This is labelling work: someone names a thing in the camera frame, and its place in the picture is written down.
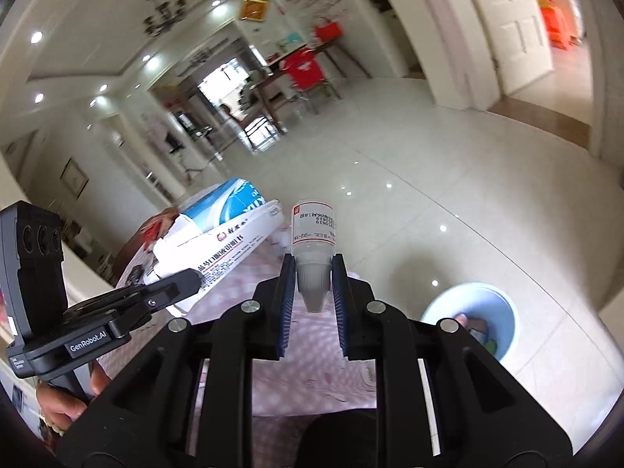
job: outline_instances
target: bottle cap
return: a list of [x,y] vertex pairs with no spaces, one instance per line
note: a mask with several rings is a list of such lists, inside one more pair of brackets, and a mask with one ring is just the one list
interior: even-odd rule
[[308,313],[319,313],[330,290],[332,266],[329,264],[297,263],[297,286]]

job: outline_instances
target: camera lens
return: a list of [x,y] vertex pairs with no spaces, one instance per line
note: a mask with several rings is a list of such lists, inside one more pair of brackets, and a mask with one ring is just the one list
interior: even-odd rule
[[37,233],[37,243],[39,244],[39,249],[43,255],[48,254],[48,229],[43,225],[39,227],[39,232]]
[[26,251],[28,253],[32,253],[32,229],[30,228],[30,225],[26,225],[26,227],[24,227],[22,241],[24,243],[24,248],[26,248]]
[[52,247],[58,251],[60,249],[60,237],[59,231],[55,230],[52,232]]

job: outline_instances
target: silver screw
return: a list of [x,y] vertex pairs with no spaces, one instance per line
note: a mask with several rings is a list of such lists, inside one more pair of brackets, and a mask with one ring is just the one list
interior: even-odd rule
[[242,309],[245,313],[255,313],[260,309],[260,303],[254,300],[245,301],[242,305],[240,305],[240,309]]
[[371,301],[366,305],[366,309],[371,313],[383,313],[386,311],[386,305],[381,301]]
[[169,323],[167,324],[167,327],[172,333],[181,333],[183,330],[186,329],[187,325],[188,325],[187,320],[183,318],[174,318],[173,320],[169,321]]
[[452,318],[445,318],[440,322],[440,329],[445,333],[456,333],[459,329],[459,324]]

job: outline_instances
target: plastic basin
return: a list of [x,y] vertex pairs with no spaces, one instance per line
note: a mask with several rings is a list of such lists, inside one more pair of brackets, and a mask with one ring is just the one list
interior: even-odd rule
[[420,321],[435,325],[459,313],[488,322],[488,336],[497,342],[494,357],[503,361],[513,348],[519,330],[516,307],[506,293],[487,283],[457,285],[436,297]]

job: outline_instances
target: small white bottle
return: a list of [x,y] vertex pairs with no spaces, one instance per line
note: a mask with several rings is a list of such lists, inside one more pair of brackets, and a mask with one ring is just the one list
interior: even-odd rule
[[332,257],[336,253],[334,210],[326,203],[302,200],[292,213],[292,256],[297,286],[306,309],[318,313],[330,290]]

